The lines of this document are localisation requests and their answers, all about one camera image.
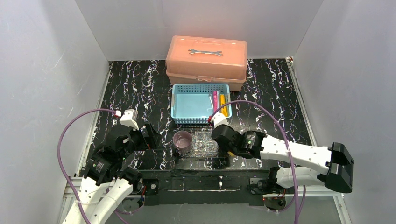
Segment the clear plastic tray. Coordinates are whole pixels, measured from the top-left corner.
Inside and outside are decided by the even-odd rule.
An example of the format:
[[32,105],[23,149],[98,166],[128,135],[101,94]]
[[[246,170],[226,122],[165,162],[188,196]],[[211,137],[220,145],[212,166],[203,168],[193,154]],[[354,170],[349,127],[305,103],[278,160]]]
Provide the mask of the clear plastic tray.
[[192,134],[192,150],[190,157],[198,158],[226,158],[227,152],[222,152],[216,141],[211,138],[211,132],[196,131]]

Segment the purple mug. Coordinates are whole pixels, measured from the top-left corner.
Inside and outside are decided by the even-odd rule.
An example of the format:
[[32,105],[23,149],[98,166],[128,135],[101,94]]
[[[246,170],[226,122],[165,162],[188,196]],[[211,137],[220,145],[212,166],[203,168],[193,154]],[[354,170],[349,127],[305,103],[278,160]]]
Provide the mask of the purple mug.
[[192,136],[187,131],[178,131],[172,138],[175,149],[179,154],[186,154],[192,150]]

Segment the light blue plastic basket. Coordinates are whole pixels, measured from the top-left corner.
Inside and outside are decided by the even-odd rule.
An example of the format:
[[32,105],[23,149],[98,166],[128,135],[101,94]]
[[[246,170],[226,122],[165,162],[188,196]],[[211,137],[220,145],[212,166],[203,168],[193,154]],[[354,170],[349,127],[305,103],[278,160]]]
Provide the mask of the light blue plastic basket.
[[172,87],[170,116],[178,125],[204,125],[213,114],[208,94],[217,91],[231,101],[227,84],[175,84]]

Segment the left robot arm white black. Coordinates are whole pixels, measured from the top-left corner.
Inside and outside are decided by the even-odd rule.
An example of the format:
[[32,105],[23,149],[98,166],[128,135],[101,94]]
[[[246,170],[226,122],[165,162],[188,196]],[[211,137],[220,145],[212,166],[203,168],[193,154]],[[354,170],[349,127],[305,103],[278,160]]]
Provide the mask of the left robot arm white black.
[[103,224],[130,194],[143,195],[142,173],[122,168],[123,161],[135,152],[159,147],[161,135],[146,123],[143,130],[114,126],[103,144],[87,159],[77,197],[63,223]]

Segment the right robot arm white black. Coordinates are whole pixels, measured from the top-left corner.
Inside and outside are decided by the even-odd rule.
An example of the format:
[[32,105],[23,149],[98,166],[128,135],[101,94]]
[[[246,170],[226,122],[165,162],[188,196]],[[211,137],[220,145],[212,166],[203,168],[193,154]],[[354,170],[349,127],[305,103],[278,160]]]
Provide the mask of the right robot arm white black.
[[272,137],[266,133],[239,133],[230,126],[219,125],[211,134],[220,151],[246,159],[292,162],[296,167],[270,169],[266,180],[254,187],[263,194],[298,186],[320,186],[339,192],[353,191],[354,160],[345,145],[334,142],[330,147],[308,146]]

